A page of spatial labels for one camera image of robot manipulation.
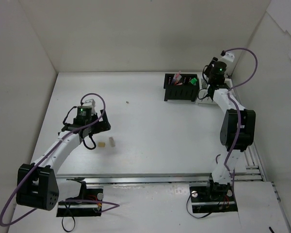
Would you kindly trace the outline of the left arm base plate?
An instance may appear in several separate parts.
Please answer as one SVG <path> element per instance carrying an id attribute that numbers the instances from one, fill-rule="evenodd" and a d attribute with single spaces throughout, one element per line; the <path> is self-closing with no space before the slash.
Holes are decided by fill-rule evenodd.
<path id="1" fill-rule="evenodd" d="M 83 190 L 83 199 L 102 201 L 104 197 L 103 188 L 87 188 Z M 56 217 L 94 217 L 101 216 L 102 204 L 92 202 L 60 202 L 58 203 Z"/>

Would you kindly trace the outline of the green cap highlighter marker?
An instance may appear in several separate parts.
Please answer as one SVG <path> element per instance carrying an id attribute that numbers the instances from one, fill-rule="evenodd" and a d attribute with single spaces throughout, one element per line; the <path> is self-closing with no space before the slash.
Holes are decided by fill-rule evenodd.
<path id="1" fill-rule="evenodd" d="M 191 85 L 191 86 L 197 86 L 197 85 L 199 85 L 198 78 L 192 78 L 192 79 L 190 79 L 189 85 Z"/>

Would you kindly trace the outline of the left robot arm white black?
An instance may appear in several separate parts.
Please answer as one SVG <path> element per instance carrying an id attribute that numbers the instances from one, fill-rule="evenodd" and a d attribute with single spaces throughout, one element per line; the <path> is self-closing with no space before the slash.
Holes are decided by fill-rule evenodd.
<path id="1" fill-rule="evenodd" d="M 87 199 L 84 182 L 76 178 L 59 181 L 56 176 L 66 158 L 86 137 L 110 130 L 105 110 L 98 116 L 92 109 L 92 106 L 78 106 L 73 123 L 64 125 L 58 139 L 44 155 L 31 164 L 20 166 L 16 192 L 18 205 L 50 211 L 56 203 L 66 199 L 77 204 Z"/>

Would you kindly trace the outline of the white eraser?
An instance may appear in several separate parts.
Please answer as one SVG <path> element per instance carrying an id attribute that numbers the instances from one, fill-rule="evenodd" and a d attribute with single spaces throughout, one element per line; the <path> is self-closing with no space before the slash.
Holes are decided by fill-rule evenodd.
<path id="1" fill-rule="evenodd" d="M 110 143 L 111 147 L 115 147 L 115 140 L 113 137 L 109 138 L 109 143 Z"/>

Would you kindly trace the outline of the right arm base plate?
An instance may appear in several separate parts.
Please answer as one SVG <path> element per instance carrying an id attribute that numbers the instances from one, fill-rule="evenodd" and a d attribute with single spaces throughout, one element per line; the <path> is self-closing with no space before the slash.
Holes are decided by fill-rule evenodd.
<path id="1" fill-rule="evenodd" d="M 238 206 L 231 185 L 190 185 L 188 198 L 193 214 L 237 212 Z"/>

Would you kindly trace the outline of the tan cork block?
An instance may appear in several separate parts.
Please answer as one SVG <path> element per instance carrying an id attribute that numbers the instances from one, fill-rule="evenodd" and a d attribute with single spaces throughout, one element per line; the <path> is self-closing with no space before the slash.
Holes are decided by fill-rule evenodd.
<path id="1" fill-rule="evenodd" d="M 105 147 L 105 143 L 104 142 L 98 142 L 98 147 L 104 148 Z"/>

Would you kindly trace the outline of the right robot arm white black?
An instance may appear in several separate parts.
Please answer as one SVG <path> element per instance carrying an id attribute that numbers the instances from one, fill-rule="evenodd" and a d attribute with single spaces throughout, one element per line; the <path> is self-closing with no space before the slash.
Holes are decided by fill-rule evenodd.
<path id="1" fill-rule="evenodd" d="M 220 130 L 220 142 L 226 148 L 225 157 L 220 156 L 214 171 L 205 187 L 206 197 L 210 201 L 221 201 L 231 188 L 235 176 L 235 167 L 240 154 L 252 145 L 254 139 L 256 113 L 243 107 L 233 96 L 232 88 L 225 83 L 227 64 L 213 57 L 202 72 L 207 77 L 207 94 L 225 114 Z"/>

